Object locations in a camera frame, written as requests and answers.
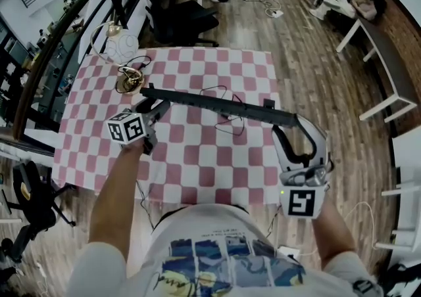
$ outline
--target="brass object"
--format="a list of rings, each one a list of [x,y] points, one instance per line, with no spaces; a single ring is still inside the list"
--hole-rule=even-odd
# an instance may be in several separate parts
[[[93,36],[95,35],[98,29],[101,29],[103,26],[108,25],[108,30],[106,32],[107,37],[113,37],[118,35],[121,30],[123,29],[122,26],[116,25],[114,21],[105,22],[101,25],[98,25],[91,34],[91,47],[94,53],[103,59],[105,62],[109,64],[113,64],[114,66],[119,67],[118,71],[122,72],[123,75],[117,78],[116,82],[116,89],[119,93],[134,95],[139,92],[139,90],[145,84],[145,77],[143,73],[135,68],[127,67],[122,64],[115,63],[114,61],[109,60],[106,57],[103,57],[101,54],[98,53],[97,49],[93,44]]]

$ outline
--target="black cable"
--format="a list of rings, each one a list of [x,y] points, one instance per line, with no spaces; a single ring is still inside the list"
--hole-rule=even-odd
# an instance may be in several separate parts
[[[204,89],[202,89],[202,90],[200,90],[200,92],[199,92],[199,95],[202,95],[202,93],[204,92],[204,91],[206,91],[206,90],[209,90],[209,89],[215,89],[215,88],[224,88],[225,89],[225,91],[224,91],[224,94],[222,94],[222,96],[221,96],[221,99],[223,99],[224,98],[224,96],[225,96],[225,94],[226,94],[226,92],[227,92],[227,90],[228,90],[228,88],[225,86],[225,85],[215,85],[214,87],[208,87],[208,88],[204,88]],[[231,101],[234,101],[234,97],[241,103],[241,104],[244,104],[243,103],[243,101],[236,95],[236,94],[232,94],[232,98],[231,98]],[[233,136],[237,136],[237,137],[239,137],[239,136],[241,136],[242,134],[243,134],[243,132],[244,132],[244,129],[245,129],[245,123],[244,123],[244,119],[242,118],[242,117],[240,117],[240,116],[238,116],[238,117],[235,117],[235,118],[229,118],[229,117],[227,117],[227,116],[224,116],[224,115],[221,115],[222,117],[224,117],[226,120],[225,121],[223,121],[223,122],[219,122],[219,123],[216,123],[215,125],[214,125],[214,128],[216,129],[216,130],[218,130],[218,131],[221,131],[221,132],[224,132],[224,133],[229,133],[230,135],[233,135]],[[232,122],[232,121],[234,121],[234,120],[236,120],[236,119],[240,119],[241,120],[241,122],[243,123],[243,127],[241,128],[241,131],[239,132],[239,133],[234,133],[234,127],[233,127],[233,130],[232,130],[232,132],[229,132],[229,131],[226,131],[226,130],[222,130],[222,129],[220,129],[219,127],[217,127],[217,126],[221,126],[222,124],[226,124],[226,123],[230,123],[230,122]]]
[[[152,231],[154,231],[155,230],[155,226],[153,225],[153,223],[152,223],[152,217],[151,217],[151,214],[149,213],[149,211],[146,209],[146,207],[143,205],[143,203],[144,203],[144,201],[147,199],[147,197],[149,196],[149,194],[151,193],[151,191],[152,191],[152,188],[151,187],[149,187],[149,192],[148,192],[148,194],[147,194],[147,196],[145,196],[145,193],[143,192],[143,190],[142,190],[142,188],[141,188],[141,186],[140,186],[140,184],[139,184],[139,181],[138,180],[136,180],[136,185],[137,185],[137,189],[139,190],[139,192],[140,192],[140,196],[141,196],[141,200],[140,200],[140,206],[145,210],[145,212],[146,212],[146,214],[147,214],[147,217],[148,217],[148,220],[149,220],[149,224],[151,225],[151,227],[152,227]]]
[[[146,64],[144,62],[141,62],[139,70],[145,67],[148,67],[148,65],[150,65],[150,63],[152,62],[152,58],[149,55],[139,55],[138,57],[134,57],[133,59],[129,60],[126,64],[124,64],[122,67],[118,67],[117,70],[120,73],[124,73],[126,75],[126,78],[123,80],[123,87],[125,88],[125,92],[122,91],[118,91],[117,89],[117,83],[118,80],[116,81],[116,84],[114,85],[114,89],[117,93],[119,94],[125,94],[125,93],[131,93],[134,89],[137,88],[137,85],[130,85],[129,84],[129,79],[131,77],[131,75],[134,75],[135,73],[133,72],[124,72],[123,69],[125,69],[125,67],[128,67],[129,63],[131,63],[133,60],[137,59],[137,58],[148,58],[149,62],[147,62]]]
[[[268,234],[267,234],[266,238],[268,238],[270,236],[270,234],[272,234],[272,230],[274,228],[275,218],[278,216],[279,209],[281,207],[282,207],[282,205],[279,205],[278,208],[276,208],[276,213],[275,213],[274,217],[272,218],[272,221],[270,222],[270,225],[269,225],[269,228],[268,228]]]
[[[246,2],[253,2],[253,3],[262,3],[263,6],[267,9],[270,9],[272,7],[272,4],[269,3],[267,0],[244,0]]]

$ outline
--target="brick wall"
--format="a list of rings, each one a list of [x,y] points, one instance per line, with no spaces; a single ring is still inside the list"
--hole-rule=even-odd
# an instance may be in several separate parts
[[[404,12],[393,0],[386,0],[387,10],[379,27],[389,34],[407,65],[415,89],[421,100],[421,36]],[[420,107],[401,116],[395,121],[398,134],[402,134],[421,124]]]

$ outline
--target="white t-shirt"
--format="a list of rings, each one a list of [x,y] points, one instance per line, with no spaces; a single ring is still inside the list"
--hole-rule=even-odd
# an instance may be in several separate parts
[[[118,249],[88,244],[67,296],[383,296],[355,253],[336,256],[324,272],[305,269],[277,253],[236,207],[184,208],[158,224],[152,237],[139,273],[129,279]]]

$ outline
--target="person's hand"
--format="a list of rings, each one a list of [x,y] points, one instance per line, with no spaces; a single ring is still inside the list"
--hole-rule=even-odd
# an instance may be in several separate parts
[[[144,144],[144,139],[138,139],[137,141],[131,142],[127,145],[124,145],[123,150],[125,151],[136,151],[136,152],[140,152],[140,154],[143,153],[143,150],[145,149],[143,144]]]

